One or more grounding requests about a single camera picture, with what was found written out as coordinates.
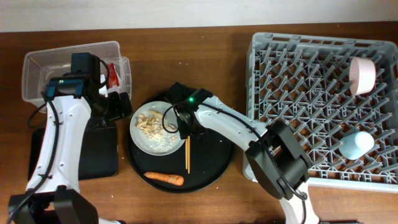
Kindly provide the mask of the wooden chopstick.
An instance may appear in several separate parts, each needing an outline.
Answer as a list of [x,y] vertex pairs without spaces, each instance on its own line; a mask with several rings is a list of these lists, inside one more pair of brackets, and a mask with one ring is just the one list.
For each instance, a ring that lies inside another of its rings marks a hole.
[[185,140],[185,169],[188,169],[188,138]]
[[188,169],[187,172],[190,174],[190,136],[187,136],[188,138]]

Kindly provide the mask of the red snack wrapper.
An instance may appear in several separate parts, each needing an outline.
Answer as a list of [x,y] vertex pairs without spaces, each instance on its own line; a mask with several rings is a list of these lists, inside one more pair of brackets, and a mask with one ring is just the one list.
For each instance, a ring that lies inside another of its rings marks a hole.
[[116,67],[114,66],[114,63],[108,64],[109,67],[109,73],[108,75],[108,85],[109,88],[116,88],[120,86],[120,77],[116,71]]

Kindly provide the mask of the blue cup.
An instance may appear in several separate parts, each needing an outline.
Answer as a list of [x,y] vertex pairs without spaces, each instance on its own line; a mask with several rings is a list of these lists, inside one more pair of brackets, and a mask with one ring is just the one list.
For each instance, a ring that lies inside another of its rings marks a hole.
[[343,145],[339,148],[340,153],[349,160],[359,159],[374,146],[374,138],[365,131],[347,135],[341,142]]

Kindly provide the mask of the pink bowl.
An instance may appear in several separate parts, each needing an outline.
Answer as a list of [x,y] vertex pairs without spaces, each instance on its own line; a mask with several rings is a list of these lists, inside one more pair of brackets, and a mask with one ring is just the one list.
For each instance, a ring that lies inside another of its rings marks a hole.
[[354,57],[349,66],[352,95],[369,93],[376,82],[376,66],[370,59]]

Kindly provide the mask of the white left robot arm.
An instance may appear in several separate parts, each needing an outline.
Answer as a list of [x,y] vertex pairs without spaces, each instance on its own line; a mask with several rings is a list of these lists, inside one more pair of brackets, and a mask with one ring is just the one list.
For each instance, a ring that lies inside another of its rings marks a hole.
[[112,121],[132,113],[127,93],[103,95],[104,86],[82,75],[49,81],[42,94],[47,122],[40,155],[26,192],[10,197],[8,223],[107,223],[80,194],[78,184],[88,121]]

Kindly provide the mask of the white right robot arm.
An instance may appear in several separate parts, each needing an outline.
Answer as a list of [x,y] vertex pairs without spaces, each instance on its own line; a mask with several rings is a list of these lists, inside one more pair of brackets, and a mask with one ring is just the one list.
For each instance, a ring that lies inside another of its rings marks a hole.
[[210,129],[245,153],[258,184],[279,200],[286,223],[319,223],[308,193],[310,158],[282,121],[256,121],[207,90],[172,90],[183,134]]

